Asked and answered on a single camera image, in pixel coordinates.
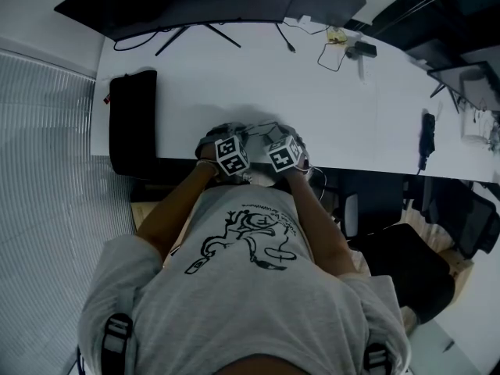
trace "bracelet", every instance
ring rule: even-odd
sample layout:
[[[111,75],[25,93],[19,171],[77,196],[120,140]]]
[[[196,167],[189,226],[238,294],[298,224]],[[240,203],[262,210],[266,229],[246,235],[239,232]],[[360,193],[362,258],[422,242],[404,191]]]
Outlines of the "bracelet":
[[[210,159],[199,159],[196,163],[196,166],[200,165],[201,163],[209,164],[216,171],[214,177],[219,176],[219,167],[216,165],[217,161],[212,161]]]

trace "white t-shirt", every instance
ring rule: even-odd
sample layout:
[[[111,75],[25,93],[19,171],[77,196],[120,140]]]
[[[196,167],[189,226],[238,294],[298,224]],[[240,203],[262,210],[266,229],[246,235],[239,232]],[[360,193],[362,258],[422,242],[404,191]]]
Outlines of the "white t-shirt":
[[[205,191],[165,269],[139,237],[108,241],[79,323],[80,349],[96,375],[105,322],[123,288],[137,289],[137,374],[210,374],[264,354],[307,373],[354,375],[363,372],[369,339],[386,344],[393,373],[409,363],[391,278],[323,272],[282,191]]]

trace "forearm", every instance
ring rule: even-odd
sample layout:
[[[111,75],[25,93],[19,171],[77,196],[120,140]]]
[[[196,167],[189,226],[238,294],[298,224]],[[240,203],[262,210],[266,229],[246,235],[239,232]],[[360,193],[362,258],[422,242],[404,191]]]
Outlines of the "forearm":
[[[165,259],[189,217],[198,197],[216,171],[202,163],[145,218],[137,236],[153,245]]]
[[[322,207],[301,173],[287,175],[298,220],[307,236],[316,265],[334,276],[356,272],[344,235]]]

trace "black and white cube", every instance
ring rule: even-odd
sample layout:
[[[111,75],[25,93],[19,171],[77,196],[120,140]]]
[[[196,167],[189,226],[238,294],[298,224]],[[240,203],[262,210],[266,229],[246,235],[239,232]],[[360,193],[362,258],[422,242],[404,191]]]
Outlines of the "black and white cube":
[[[271,159],[274,170],[281,172],[298,164],[302,149],[294,137],[289,135],[267,146],[266,154]]]
[[[250,167],[247,152],[237,136],[216,141],[216,154],[217,162],[228,176]]]

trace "black monitor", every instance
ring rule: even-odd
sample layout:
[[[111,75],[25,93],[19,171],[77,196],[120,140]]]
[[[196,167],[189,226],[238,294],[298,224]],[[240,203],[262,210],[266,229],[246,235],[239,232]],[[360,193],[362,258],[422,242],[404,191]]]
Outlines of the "black monitor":
[[[279,23],[291,0],[65,0],[62,13],[114,41],[157,30],[229,22]]]
[[[428,71],[479,110],[500,111],[500,80],[486,61]]]
[[[287,16],[343,27],[366,4],[366,0],[292,0]]]

